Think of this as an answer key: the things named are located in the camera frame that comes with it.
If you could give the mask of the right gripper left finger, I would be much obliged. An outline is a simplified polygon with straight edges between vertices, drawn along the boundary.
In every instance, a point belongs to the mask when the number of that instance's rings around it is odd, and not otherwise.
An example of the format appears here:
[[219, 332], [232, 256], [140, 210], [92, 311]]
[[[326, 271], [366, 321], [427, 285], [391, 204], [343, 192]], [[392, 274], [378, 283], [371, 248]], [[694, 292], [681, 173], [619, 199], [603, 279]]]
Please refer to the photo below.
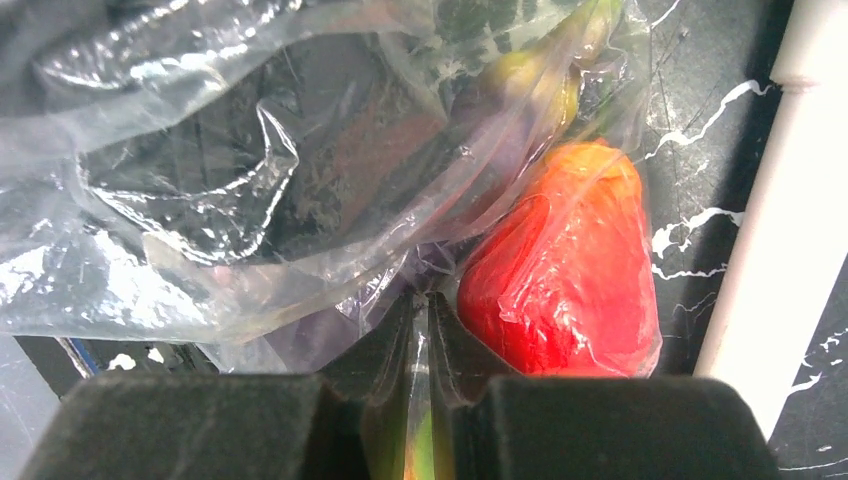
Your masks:
[[310, 374], [109, 373], [62, 401], [25, 479], [399, 479], [414, 297]]

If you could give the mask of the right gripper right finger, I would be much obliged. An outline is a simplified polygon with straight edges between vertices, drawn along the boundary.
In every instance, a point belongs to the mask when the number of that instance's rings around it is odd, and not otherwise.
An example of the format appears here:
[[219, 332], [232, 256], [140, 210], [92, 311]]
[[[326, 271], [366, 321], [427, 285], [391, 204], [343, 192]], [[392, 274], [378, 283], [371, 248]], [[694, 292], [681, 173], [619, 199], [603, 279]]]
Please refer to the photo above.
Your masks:
[[439, 479], [776, 479], [748, 405], [707, 379], [530, 377], [428, 298]]

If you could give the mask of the clear zip top bag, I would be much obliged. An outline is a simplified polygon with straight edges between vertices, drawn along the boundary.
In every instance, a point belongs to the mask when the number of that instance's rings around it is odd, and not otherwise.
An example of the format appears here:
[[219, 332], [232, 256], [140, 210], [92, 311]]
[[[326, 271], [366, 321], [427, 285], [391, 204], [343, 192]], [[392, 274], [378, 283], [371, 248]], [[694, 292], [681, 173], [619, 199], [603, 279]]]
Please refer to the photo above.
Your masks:
[[636, 1], [567, 127], [544, 131], [522, 102], [451, 118], [488, 63], [581, 2], [3, 2], [2, 333], [195, 344], [213, 374], [310, 374], [411, 293], [399, 479], [439, 479], [429, 296], [463, 325], [471, 255], [551, 150], [638, 145]]

